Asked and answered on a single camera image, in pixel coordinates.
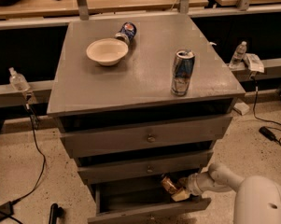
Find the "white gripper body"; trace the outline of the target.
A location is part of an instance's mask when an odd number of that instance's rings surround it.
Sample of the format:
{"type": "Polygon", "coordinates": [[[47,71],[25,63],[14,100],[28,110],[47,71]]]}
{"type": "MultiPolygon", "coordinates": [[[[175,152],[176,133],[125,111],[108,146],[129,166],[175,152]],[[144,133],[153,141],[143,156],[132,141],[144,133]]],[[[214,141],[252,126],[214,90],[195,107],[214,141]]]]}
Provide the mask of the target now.
{"type": "Polygon", "coordinates": [[[203,190],[204,174],[192,174],[187,177],[186,190],[189,194],[199,196],[204,193],[203,190]]]}

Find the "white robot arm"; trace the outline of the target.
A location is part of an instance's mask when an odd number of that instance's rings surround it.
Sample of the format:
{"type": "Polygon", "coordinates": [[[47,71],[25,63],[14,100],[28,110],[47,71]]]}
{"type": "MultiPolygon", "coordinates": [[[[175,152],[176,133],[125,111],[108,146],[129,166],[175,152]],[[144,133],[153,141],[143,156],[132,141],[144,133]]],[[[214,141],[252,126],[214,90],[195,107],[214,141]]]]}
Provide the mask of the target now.
{"type": "Polygon", "coordinates": [[[183,177],[172,195],[175,202],[205,191],[235,195],[233,224],[281,224],[281,186],[264,176],[241,177],[222,163],[212,163],[206,172],[183,177]]]}

